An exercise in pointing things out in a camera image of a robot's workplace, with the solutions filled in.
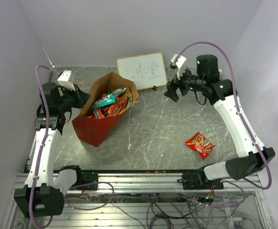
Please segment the teal Fox's candy bag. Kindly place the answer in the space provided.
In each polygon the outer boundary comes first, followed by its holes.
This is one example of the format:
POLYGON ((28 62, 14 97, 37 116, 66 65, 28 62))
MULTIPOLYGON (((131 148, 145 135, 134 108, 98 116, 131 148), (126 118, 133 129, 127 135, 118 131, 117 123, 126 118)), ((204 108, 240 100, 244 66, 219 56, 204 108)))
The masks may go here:
POLYGON ((97 100, 93 106, 92 109, 97 109, 100 107, 112 105, 116 102, 117 98, 122 95, 126 91, 126 88, 119 88, 115 91, 103 96, 101 99, 97 100))

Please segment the red brown paper bag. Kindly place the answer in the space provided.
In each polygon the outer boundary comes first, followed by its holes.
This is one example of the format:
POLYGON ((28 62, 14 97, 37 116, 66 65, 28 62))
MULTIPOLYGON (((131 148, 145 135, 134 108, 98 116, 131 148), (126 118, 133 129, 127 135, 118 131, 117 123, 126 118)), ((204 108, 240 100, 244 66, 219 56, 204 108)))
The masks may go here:
POLYGON ((122 78, 117 73, 109 73, 98 79, 93 85, 89 94, 90 99, 86 102, 84 108, 81 109, 78 116, 72 121, 74 130, 79 140, 84 141, 94 147, 98 147, 110 132, 117 126, 119 121, 128 113, 128 109, 116 116, 108 116, 97 118, 93 114, 92 105, 105 93, 114 91, 115 89, 126 87, 132 95, 132 103, 135 104, 139 97, 134 82, 122 78))

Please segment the red snack mix bag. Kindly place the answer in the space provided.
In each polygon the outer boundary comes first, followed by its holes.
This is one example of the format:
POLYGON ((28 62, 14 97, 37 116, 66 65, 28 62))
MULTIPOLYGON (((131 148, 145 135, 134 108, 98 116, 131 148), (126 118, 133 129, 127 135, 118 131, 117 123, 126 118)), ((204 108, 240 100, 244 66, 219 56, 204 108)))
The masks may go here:
POLYGON ((213 148, 215 147, 215 145, 209 142, 207 138, 200 132, 197 132, 195 135, 193 135, 185 142, 185 144, 189 148, 198 152, 202 160, 205 160, 211 154, 213 148))

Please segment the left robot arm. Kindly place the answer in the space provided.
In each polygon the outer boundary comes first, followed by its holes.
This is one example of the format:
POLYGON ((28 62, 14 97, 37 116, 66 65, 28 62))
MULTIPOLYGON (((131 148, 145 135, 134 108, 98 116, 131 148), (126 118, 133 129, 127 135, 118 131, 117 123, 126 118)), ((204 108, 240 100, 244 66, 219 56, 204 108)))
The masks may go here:
POLYGON ((31 168, 24 187, 14 192, 14 200, 27 219, 31 213, 35 218, 60 215, 67 191, 83 185, 78 165, 63 166, 57 177, 53 172, 57 146, 66 123, 65 113, 70 113, 72 108, 83 108, 90 95, 76 84, 68 89, 56 83, 45 83, 42 88, 31 168))

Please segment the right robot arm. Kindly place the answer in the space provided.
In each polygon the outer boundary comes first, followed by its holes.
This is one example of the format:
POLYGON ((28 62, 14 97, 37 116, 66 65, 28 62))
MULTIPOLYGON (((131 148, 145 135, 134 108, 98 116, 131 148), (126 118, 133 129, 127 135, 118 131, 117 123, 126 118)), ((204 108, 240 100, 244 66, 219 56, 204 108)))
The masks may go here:
POLYGON ((197 74, 192 74, 187 67, 186 58, 175 54, 170 67, 176 73, 166 85, 165 96, 177 102, 177 90, 183 96, 189 91, 201 92, 223 119, 237 153, 236 158, 202 167, 202 174, 196 177, 197 185, 205 189, 215 179, 240 180, 266 168, 266 164, 274 158, 275 151, 271 147, 265 147, 257 137, 243 112, 237 93, 233 91, 232 81, 220 78, 217 57, 211 54, 200 55, 196 58, 196 66, 197 74))

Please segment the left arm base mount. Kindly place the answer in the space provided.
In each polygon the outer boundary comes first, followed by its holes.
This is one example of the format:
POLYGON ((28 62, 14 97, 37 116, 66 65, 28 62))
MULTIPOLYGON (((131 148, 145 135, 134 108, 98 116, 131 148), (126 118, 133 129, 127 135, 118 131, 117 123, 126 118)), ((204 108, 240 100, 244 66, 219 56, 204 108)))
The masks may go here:
POLYGON ((59 188, 61 192, 73 189, 97 190, 98 176, 94 172, 78 172, 73 169, 62 170, 54 179, 54 188, 59 188))

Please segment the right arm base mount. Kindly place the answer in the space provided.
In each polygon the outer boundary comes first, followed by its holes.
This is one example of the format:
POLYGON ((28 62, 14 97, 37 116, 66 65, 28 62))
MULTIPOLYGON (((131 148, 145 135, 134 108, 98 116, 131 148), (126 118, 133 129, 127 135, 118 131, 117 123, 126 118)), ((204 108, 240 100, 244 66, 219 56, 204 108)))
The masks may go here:
POLYGON ((209 180, 203 170, 188 170, 182 174, 177 183, 182 184, 183 190, 210 190, 224 189, 220 179, 209 180))

